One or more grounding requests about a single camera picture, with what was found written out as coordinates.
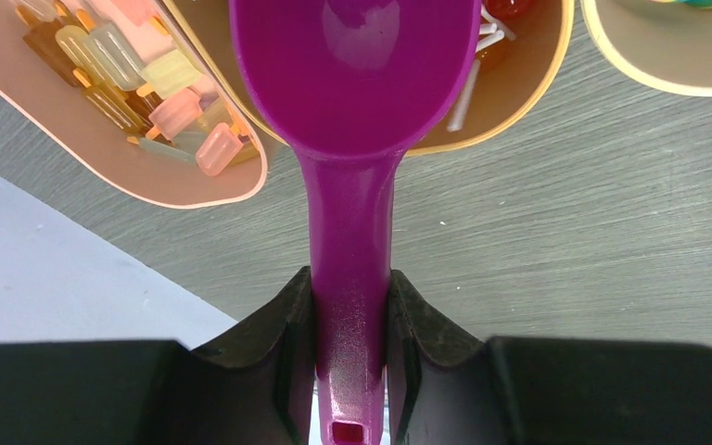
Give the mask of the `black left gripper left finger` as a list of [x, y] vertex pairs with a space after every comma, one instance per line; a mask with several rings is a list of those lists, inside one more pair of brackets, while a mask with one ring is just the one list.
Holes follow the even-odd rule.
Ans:
[[311, 274], [219, 336], [0, 344], [0, 444], [304, 444]]

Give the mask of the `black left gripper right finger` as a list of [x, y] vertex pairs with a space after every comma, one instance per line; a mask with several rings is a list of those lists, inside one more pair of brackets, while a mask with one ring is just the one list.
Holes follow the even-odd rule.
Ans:
[[712, 348], [494, 336], [430, 305], [400, 271], [388, 294], [395, 444], [712, 444]]

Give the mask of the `magenta plastic scoop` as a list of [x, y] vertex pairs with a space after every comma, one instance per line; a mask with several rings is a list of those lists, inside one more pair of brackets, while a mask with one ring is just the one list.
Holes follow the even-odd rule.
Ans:
[[450, 110], [478, 1], [234, 1], [235, 55], [309, 203], [322, 441], [377, 444], [395, 174]]

